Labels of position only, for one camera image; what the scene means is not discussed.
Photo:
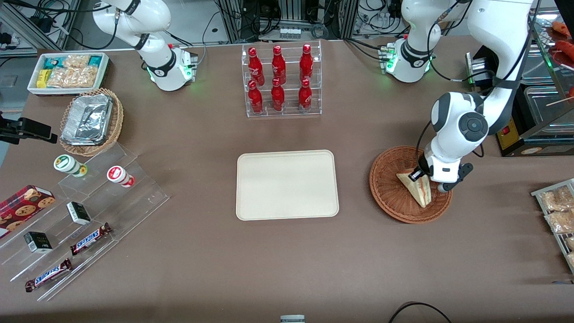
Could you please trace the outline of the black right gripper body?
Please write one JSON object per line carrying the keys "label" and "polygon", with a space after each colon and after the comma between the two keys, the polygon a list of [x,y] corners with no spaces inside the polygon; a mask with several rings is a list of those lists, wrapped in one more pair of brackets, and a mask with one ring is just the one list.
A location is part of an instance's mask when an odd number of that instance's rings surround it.
{"label": "black right gripper body", "polygon": [[17,131],[18,121],[6,119],[0,113],[0,140],[7,144],[19,145],[20,137]]}

